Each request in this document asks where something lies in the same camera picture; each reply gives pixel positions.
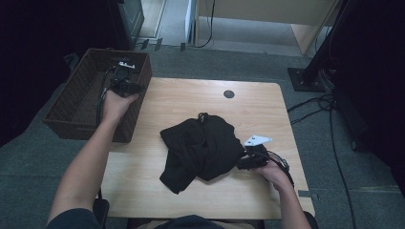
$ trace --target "hand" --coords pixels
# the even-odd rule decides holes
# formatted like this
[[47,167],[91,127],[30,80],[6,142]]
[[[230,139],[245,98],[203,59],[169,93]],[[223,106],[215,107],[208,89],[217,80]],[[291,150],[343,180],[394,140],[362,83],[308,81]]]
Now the hand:
[[128,107],[139,97],[138,94],[132,94],[128,97],[121,97],[112,91],[107,91],[104,100],[102,121],[112,121],[116,124],[128,110]]
[[[271,158],[280,162],[279,158],[273,154],[270,154]],[[274,161],[269,160],[267,165],[264,167],[253,169],[256,173],[259,173],[265,177],[269,182],[273,183],[274,188],[280,191],[283,187],[291,187],[287,175],[280,169],[280,167],[274,163]]]

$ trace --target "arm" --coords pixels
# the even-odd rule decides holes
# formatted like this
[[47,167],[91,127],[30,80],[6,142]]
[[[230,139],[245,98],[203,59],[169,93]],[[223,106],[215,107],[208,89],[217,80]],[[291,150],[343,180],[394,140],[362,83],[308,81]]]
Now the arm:
[[266,166],[254,171],[263,175],[279,192],[283,228],[310,228],[298,197],[295,194],[294,187],[292,187],[287,175],[278,165],[273,161],[269,161]]
[[120,118],[137,98],[137,94],[122,98],[111,91],[107,92],[103,119],[65,171],[53,198],[48,223],[70,209],[85,208],[93,211],[93,203],[104,177],[114,132]]

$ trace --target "forearm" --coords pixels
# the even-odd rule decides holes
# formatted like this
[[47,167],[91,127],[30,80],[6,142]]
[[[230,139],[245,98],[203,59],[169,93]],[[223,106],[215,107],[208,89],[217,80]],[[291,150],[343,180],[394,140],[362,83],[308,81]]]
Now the forearm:
[[56,191],[50,219],[71,208],[92,210],[107,164],[115,121],[104,121],[80,150]]
[[293,187],[286,185],[279,190],[283,228],[310,228]]

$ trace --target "wicker basket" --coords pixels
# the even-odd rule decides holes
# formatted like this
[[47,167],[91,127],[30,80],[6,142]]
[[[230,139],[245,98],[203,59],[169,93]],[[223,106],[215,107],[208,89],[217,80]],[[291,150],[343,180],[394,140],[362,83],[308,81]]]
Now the wicker basket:
[[[152,77],[148,53],[89,49],[43,122],[61,138],[88,140],[96,130],[96,102],[102,78],[112,66],[124,59],[137,68],[131,81],[147,88]],[[112,76],[112,73],[107,74],[106,87]],[[139,95],[120,120],[114,142],[131,141],[145,93]]]

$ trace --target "black garment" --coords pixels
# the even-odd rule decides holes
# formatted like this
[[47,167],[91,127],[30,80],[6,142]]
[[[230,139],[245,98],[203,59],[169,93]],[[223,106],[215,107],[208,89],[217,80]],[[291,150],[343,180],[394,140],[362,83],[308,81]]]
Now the black garment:
[[75,208],[57,215],[47,229],[100,229],[95,215],[88,209]]
[[200,114],[160,132],[169,148],[160,180],[178,194],[195,177],[210,180],[229,172],[245,155],[234,127],[216,115]]
[[171,219],[156,229],[175,229],[175,228],[199,228],[199,229],[221,229],[223,227],[214,222],[199,216],[191,215],[177,219]]

